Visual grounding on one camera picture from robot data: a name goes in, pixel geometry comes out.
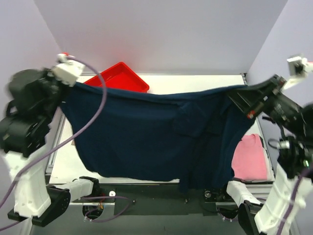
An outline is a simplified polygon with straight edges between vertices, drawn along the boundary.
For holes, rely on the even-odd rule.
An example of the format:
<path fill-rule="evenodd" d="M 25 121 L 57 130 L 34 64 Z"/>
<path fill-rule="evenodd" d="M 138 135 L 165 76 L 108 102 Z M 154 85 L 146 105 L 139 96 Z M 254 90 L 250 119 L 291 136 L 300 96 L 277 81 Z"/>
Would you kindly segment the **white folded t shirt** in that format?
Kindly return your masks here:
<path fill-rule="evenodd" d="M 266 182 L 273 178 L 264 148 L 253 150 L 252 148 L 237 147 L 232 160 L 232 169 L 235 178 L 247 182 Z"/>

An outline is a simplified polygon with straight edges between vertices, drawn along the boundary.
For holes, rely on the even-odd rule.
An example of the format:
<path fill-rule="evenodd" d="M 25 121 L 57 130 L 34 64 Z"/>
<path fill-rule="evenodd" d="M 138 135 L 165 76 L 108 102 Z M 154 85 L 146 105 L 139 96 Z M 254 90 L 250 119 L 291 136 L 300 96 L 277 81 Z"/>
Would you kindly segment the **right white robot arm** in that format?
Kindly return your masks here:
<path fill-rule="evenodd" d="M 247 235 L 287 235 L 298 211 L 313 189 L 313 107 L 299 106 L 283 94 L 289 87 L 274 75 L 265 82 L 235 89 L 227 95 L 249 118 L 261 113 L 278 125 L 282 134 L 275 181 L 265 202 L 260 202 L 239 181 L 221 185 L 218 194 L 238 206 L 238 221 Z"/>

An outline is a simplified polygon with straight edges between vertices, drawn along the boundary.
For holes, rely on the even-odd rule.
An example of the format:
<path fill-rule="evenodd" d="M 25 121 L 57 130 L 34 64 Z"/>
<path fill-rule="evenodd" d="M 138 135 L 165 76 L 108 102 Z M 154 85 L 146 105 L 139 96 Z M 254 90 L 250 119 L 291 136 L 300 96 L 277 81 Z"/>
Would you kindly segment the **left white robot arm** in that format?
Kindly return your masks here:
<path fill-rule="evenodd" d="M 99 181 L 80 177 L 70 183 L 50 186 L 45 181 L 47 135 L 58 106 L 81 75 L 80 71 L 24 70 L 14 74 L 7 89 L 12 100 L 0 122 L 0 148 L 9 169 L 15 205 L 8 218 L 31 219 L 44 227 L 61 216 L 69 204 L 85 197 L 99 199 Z"/>

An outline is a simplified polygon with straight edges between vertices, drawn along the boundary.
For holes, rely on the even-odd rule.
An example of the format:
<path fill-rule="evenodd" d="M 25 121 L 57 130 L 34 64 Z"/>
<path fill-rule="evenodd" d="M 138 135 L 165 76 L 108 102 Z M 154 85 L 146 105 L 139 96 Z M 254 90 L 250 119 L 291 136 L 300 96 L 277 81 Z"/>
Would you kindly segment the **navy blue t shirt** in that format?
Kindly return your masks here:
<path fill-rule="evenodd" d="M 181 94 L 145 94 L 76 84 L 61 110 L 77 134 L 88 171 L 102 177 L 168 182 L 179 189 L 219 189 L 234 177 L 239 141 L 254 124 L 228 98 L 228 88 Z"/>

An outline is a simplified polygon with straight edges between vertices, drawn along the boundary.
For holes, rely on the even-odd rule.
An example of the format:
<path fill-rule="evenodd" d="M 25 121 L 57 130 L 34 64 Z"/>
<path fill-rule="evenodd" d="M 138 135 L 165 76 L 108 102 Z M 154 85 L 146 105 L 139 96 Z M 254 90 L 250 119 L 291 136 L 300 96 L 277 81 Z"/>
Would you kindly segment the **red plastic bin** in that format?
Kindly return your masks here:
<path fill-rule="evenodd" d="M 124 62 L 119 62 L 102 71 L 100 74 L 104 78 L 106 86 L 109 88 L 141 93 L 147 93 L 150 88 L 150 86 Z"/>

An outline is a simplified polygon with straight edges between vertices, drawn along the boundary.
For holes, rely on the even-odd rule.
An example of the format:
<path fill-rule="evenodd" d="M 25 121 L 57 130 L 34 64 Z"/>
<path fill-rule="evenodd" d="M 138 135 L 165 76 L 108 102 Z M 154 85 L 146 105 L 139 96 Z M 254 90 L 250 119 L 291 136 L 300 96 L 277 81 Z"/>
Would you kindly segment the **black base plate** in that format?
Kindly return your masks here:
<path fill-rule="evenodd" d="M 221 190 L 189 190 L 179 192 L 177 184 L 160 185 L 101 185 L 94 196 L 75 200 L 83 205 L 83 215 L 99 219 L 100 215 L 113 208 L 113 216 L 161 216 L 221 215 L 234 219 L 238 207 L 225 192 Z"/>

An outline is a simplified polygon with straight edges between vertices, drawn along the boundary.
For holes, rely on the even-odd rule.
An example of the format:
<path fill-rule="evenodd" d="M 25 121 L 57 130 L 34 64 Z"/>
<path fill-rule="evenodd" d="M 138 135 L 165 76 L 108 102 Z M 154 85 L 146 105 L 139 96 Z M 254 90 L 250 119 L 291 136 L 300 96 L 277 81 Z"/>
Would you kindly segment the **bright pink folded t shirt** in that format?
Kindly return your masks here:
<path fill-rule="evenodd" d="M 260 136 L 244 135 L 239 141 L 232 160 L 234 177 L 244 181 L 266 180 L 267 166 Z"/>

